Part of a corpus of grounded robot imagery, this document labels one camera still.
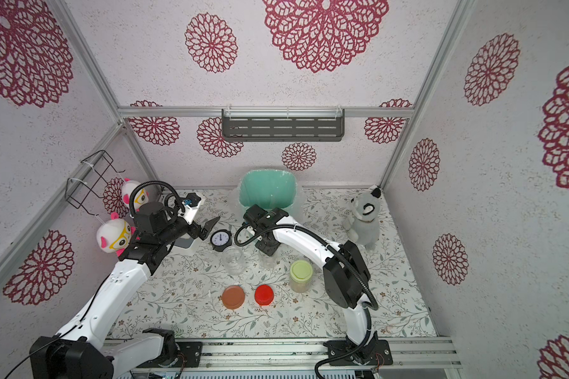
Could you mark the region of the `glass peanut jar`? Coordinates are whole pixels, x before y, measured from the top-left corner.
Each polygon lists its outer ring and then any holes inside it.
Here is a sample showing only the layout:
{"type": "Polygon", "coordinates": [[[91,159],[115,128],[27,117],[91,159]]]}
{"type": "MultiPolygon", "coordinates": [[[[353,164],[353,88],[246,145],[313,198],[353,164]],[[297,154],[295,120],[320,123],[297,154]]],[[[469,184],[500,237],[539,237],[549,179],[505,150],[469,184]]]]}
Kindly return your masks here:
{"type": "Polygon", "coordinates": [[[241,275],[246,268],[243,249],[238,246],[229,246],[221,253],[221,262],[225,271],[231,276],[241,275]]]}

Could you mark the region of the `green lid peanut jar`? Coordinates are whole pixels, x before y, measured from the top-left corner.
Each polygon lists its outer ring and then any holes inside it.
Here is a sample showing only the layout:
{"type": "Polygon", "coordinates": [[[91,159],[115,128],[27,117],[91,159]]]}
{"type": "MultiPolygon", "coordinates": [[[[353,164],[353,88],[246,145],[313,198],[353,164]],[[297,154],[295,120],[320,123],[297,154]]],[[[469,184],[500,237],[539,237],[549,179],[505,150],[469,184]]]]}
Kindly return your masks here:
{"type": "Polygon", "coordinates": [[[290,287],[296,293],[304,293],[309,290],[314,275],[314,269],[310,262],[305,260],[294,261],[289,270],[290,287]]]}

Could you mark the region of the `brown jar lid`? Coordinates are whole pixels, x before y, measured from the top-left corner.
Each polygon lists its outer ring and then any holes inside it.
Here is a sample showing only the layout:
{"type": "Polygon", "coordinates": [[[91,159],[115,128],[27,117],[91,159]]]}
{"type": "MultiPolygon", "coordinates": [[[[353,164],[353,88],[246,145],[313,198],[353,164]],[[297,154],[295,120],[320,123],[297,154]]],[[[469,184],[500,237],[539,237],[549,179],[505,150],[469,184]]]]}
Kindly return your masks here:
{"type": "Polygon", "coordinates": [[[245,298],[245,292],[239,285],[226,287],[221,295],[224,307],[229,310],[236,310],[243,306],[245,298]]]}

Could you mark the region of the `red jar lid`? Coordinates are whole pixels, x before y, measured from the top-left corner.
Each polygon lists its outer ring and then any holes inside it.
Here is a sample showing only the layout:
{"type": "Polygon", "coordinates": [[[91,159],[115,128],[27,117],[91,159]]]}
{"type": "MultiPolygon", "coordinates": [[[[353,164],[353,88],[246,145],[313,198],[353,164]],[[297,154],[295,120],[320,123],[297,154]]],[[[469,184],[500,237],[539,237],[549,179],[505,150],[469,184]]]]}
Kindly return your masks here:
{"type": "Polygon", "coordinates": [[[259,306],[269,306],[274,300],[274,292],[272,287],[262,284],[255,289],[254,301],[259,306]]]}

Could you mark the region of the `red lid peanut jar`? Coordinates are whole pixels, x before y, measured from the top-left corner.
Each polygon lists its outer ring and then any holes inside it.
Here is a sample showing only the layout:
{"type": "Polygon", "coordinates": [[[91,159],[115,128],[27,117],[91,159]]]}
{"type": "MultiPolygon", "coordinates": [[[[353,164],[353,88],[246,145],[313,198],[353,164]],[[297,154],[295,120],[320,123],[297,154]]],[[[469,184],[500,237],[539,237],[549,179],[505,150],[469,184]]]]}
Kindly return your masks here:
{"type": "Polygon", "coordinates": [[[275,255],[269,256],[259,252],[259,265],[265,270],[272,270],[278,265],[278,258],[275,255]]]}

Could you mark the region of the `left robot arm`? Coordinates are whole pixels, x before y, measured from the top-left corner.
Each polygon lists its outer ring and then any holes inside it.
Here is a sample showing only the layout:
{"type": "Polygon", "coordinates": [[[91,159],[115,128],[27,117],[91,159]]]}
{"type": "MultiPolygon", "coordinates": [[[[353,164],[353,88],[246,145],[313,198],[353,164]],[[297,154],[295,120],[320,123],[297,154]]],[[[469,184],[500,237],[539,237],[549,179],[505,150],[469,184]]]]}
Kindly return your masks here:
{"type": "Polygon", "coordinates": [[[112,325],[126,304],[156,272],[170,247],[184,235],[206,239],[218,218],[201,226],[186,205],[142,205],[134,215],[131,244],[93,297],[55,336],[41,336],[29,353],[34,378],[117,378],[145,363],[176,364],[180,349],[173,331],[149,328],[136,337],[105,347],[112,325]]]}

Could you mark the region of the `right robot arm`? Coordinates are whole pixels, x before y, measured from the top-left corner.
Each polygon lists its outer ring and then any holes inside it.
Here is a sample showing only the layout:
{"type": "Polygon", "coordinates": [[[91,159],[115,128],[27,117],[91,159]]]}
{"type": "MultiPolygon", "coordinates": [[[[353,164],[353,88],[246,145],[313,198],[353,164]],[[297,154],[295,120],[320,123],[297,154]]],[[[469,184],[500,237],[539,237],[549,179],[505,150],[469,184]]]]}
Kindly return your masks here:
{"type": "Polygon", "coordinates": [[[244,213],[234,243],[240,247],[253,243],[267,257],[282,244],[301,253],[322,270],[326,294],[344,311],[347,351],[368,355],[376,347],[379,338],[371,311],[379,309],[379,304],[369,286],[371,274],[355,243],[327,240],[283,209],[268,211],[258,205],[244,213]]]}

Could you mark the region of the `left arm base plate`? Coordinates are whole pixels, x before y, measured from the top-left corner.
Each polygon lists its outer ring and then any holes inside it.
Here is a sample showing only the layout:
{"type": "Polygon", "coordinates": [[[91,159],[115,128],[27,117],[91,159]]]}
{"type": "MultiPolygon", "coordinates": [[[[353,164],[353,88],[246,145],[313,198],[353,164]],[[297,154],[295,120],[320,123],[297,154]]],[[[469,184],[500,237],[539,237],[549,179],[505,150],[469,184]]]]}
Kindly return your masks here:
{"type": "Polygon", "coordinates": [[[177,347],[167,347],[158,358],[138,366],[138,369],[197,368],[202,357],[203,343],[176,342],[177,347]]]}

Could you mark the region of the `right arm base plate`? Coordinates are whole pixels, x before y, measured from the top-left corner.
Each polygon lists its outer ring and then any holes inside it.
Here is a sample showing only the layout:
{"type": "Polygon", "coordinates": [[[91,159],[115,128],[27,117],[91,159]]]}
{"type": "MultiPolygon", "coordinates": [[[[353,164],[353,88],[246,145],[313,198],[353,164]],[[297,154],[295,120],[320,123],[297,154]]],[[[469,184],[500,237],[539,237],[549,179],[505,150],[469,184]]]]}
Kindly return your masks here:
{"type": "Polygon", "coordinates": [[[394,363],[390,345],[380,337],[373,338],[368,346],[353,355],[338,360],[333,357],[343,355],[354,348],[349,340],[329,340],[323,346],[327,348],[331,366],[391,366],[394,363]]]}

